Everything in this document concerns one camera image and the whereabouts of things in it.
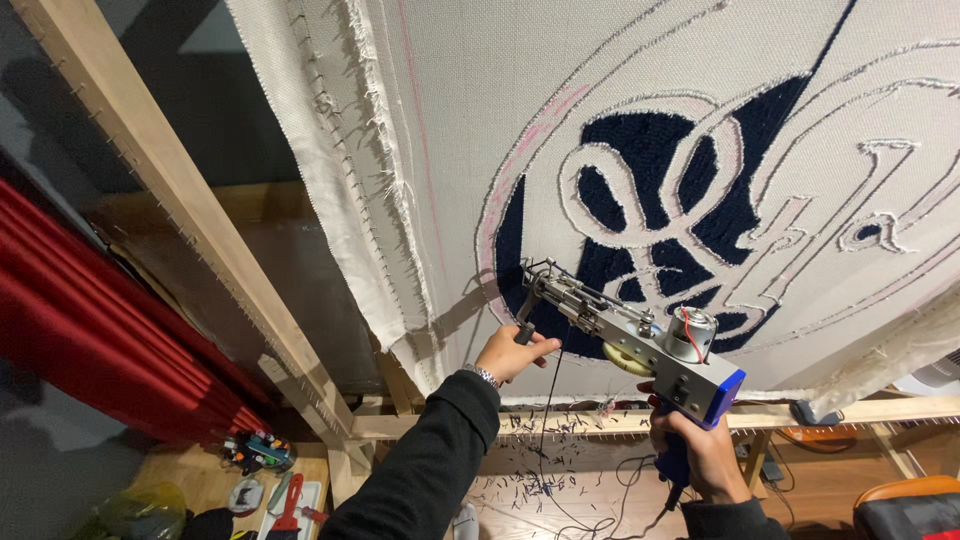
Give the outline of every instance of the hand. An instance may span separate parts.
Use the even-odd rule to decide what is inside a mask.
[[[500,327],[487,340],[474,365],[490,372],[497,382],[510,383],[531,363],[546,367],[543,357],[560,349],[559,339],[547,339],[537,332],[534,332],[533,345],[514,343],[519,332],[518,326]]]
[[[636,389],[652,394],[653,382],[642,382]],[[666,431],[678,433],[686,440],[690,485],[703,496],[706,503],[744,503],[754,496],[747,488],[747,482],[743,481],[743,473],[736,463],[726,414],[720,418],[716,428],[707,431],[678,411],[664,416],[655,409],[650,416],[650,438],[657,452],[667,450]]]

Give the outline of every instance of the white fabric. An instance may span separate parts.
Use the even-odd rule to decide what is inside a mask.
[[[848,346],[955,281],[956,3],[228,3],[357,304],[424,394],[512,322],[494,244],[520,175],[524,256],[575,272],[588,238],[626,248],[635,272],[606,292],[636,278],[642,306],[660,313],[719,286],[708,309],[747,315],[719,337],[757,328],[724,354],[751,395],[823,395],[839,369],[860,374],[841,378],[859,393],[889,382],[902,363],[875,362],[867,377]],[[752,252],[726,262],[690,228],[745,166],[736,115],[811,72],[750,182],[760,221],[737,246]],[[619,153],[581,145],[598,118],[642,112],[694,125],[663,177],[670,222],[656,231]],[[718,171],[684,212],[680,178],[701,135]],[[624,208],[622,232],[580,199],[584,165]],[[666,238],[713,277],[661,294],[651,246]],[[568,354],[555,402],[636,394],[608,362]],[[528,370],[504,403],[542,403],[551,375]]]

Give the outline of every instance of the black grip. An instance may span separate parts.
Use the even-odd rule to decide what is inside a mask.
[[[520,332],[514,338],[514,343],[526,345],[534,338],[534,325],[532,323],[523,323],[520,325]]]

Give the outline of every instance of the wooden frame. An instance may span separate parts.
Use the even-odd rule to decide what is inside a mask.
[[[260,365],[327,446],[335,504],[360,486],[372,469],[374,444],[398,439],[418,416],[356,416],[346,402],[290,311],[283,304],[247,245],[143,84],[93,0],[11,0],[40,45],[89,110],[89,117],[134,175],[159,201],[174,226],[213,269],[247,312],[279,358],[264,356]],[[412,412],[410,384],[397,373],[396,361],[378,356],[397,410]],[[843,410],[844,429],[867,429],[899,474],[922,474],[906,446],[953,430],[960,417],[960,398],[908,398],[857,402]],[[650,428],[649,411],[501,413],[499,436],[551,437],[642,436]],[[759,463],[771,429],[796,427],[787,405],[737,406],[728,417],[738,434],[757,435],[745,477],[757,484]],[[894,434],[883,423],[923,422]],[[944,470],[960,473],[960,434],[948,444]]]

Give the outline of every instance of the red scraper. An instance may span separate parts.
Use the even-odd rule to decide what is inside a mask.
[[[274,526],[267,533],[267,540],[297,540],[297,533],[300,532],[300,525],[297,518],[294,517],[294,510],[297,509],[297,501],[300,500],[300,489],[303,487],[303,475],[295,474],[290,479],[290,487],[287,488],[287,501],[283,506],[283,515],[274,522]]]

